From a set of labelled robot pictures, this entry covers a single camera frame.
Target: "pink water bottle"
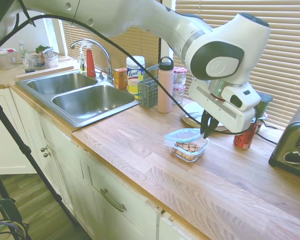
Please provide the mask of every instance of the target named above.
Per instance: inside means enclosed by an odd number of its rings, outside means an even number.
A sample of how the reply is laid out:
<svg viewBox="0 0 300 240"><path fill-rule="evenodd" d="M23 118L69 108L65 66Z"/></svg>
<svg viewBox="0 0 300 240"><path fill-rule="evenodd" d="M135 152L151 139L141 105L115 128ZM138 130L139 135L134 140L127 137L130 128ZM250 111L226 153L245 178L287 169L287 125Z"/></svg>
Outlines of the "pink water bottle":
<svg viewBox="0 0 300 240"><path fill-rule="evenodd" d="M163 58L160 59L158 81L172 96L172 91L174 86L174 61L168 56L164 56ZM167 114L170 113L171 110L172 110L172 99L159 86L158 87L158 112Z"/></svg>

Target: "sink basin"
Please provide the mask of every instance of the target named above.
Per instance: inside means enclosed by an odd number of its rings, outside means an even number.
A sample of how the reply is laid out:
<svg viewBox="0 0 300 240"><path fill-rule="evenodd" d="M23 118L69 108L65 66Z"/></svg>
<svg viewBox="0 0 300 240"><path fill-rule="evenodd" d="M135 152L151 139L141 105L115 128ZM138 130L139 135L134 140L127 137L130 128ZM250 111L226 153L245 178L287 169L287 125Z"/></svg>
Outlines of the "sink basin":
<svg viewBox="0 0 300 240"><path fill-rule="evenodd" d="M96 84L97 81L80 73L69 73L29 81L27 85L43 95L55 95Z"/></svg>
<svg viewBox="0 0 300 240"><path fill-rule="evenodd" d="M127 90L116 89L107 78L87 77L78 70L17 85L74 127L83 127L138 104Z"/></svg>
<svg viewBox="0 0 300 240"><path fill-rule="evenodd" d="M134 100L133 95L112 86L97 85L57 96L52 102L74 118L89 119Z"/></svg>

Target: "red spray bottle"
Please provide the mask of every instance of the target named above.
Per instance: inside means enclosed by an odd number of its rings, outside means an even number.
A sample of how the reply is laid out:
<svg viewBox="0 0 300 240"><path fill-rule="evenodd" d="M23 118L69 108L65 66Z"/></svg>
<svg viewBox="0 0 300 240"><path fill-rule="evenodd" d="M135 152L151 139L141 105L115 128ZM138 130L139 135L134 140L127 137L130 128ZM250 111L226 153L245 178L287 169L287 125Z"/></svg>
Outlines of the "red spray bottle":
<svg viewBox="0 0 300 240"><path fill-rule="evenodd" d="M88 77L95 77L95 64L92 57L91 45L89 42L86 43L86 75Z"/></svg>

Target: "toaster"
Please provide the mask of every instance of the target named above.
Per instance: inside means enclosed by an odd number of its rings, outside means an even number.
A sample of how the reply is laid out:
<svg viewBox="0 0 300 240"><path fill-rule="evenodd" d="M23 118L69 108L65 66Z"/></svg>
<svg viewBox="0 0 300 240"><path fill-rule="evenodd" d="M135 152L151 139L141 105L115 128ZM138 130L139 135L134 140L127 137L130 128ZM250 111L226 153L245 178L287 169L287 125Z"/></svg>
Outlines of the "toaster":
<svg viewBox="0 0 300 240"><path fill-rule="evenodd" d="M300 176L300 107L284 130L269 164Z"/></svg>

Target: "toaster knob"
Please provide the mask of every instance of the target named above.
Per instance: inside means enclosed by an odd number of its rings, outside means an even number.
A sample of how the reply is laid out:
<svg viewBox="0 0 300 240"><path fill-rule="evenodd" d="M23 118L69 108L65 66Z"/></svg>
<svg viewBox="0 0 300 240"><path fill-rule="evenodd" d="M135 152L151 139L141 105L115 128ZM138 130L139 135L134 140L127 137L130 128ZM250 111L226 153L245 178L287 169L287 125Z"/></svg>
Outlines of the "toaster knob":
<svg viewBox="0 0 300 240"><path fill-rule="evenodd" d="M300 166L300 153L297 151L288 151L283 155L284 162L293 167Z"/></svg>

